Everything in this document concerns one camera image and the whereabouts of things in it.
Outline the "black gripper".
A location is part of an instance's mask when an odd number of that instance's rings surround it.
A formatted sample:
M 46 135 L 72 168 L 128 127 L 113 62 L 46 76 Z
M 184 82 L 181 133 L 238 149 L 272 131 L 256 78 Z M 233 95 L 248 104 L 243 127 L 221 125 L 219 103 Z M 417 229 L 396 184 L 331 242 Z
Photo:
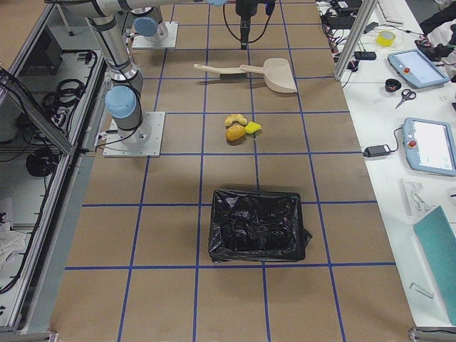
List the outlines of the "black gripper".
M 235 10 L 236 14 L 240 17 L 240 46 L 241 49 L 247 49 L 250 43 L 254 43 L 260 37 L 249 40 L 249 33 L 251 28 L 251 19 L 257 14 L 259 2 L 255 0 L 236 0 Z

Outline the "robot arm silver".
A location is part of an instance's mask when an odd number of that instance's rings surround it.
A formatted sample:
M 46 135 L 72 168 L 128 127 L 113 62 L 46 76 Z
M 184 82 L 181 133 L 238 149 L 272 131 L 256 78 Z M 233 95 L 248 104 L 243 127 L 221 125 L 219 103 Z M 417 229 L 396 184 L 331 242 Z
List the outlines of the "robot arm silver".
M 141 19 L 151 19 L 157 29 L 163 30 L 160 7 L 175 1 L 49 1 L 85 18 L 93 30 L 113 88 L 105 96 L 105 106 L 112 115 L 121 140 L 139 140 L 145 127 L 140 107 L 143 76 L 129 56 L 123 31 L 118 28 L 115 14 L 119 11 L 135 12 Z
M 235 1 L 235 11 L 240 17 L 239 31 L 237 37 L 229 27 L 226 13 L 223 13 L 224 23 L 230 34 L 238 40 L 240 48 L 246 50 L 248 45 L 254 43 L 262 37 L 254 40 L 249 39 L 252 17 L 257 14 L 258 5 L 265 4 L 266 1 Z M 179 24 L 176 21 L 158 21 L 158 16 L 152 17 L 151 14 L 137 16 L 133 21 L 132 35 L 133 42 L 131 47 L 135 50 L 161 50 L 174 48 L 177 43 L 177 32 Z

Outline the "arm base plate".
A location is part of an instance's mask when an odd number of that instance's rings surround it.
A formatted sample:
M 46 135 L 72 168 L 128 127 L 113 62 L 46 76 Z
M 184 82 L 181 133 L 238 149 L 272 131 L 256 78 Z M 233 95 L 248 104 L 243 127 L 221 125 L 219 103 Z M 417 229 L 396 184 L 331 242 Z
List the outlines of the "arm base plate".
M 165 126 L 165 112 L 142 112 L 142 125 L 128 139 L 128 134 L 120 131 L 107 136 L 104 157 L 159 157 L 162 135 Z
M 176 21 L 162 22 L 136 21 L 135 36 L 132 47 L 136 50 L 174 48 L 177 42 L 178 23 Z

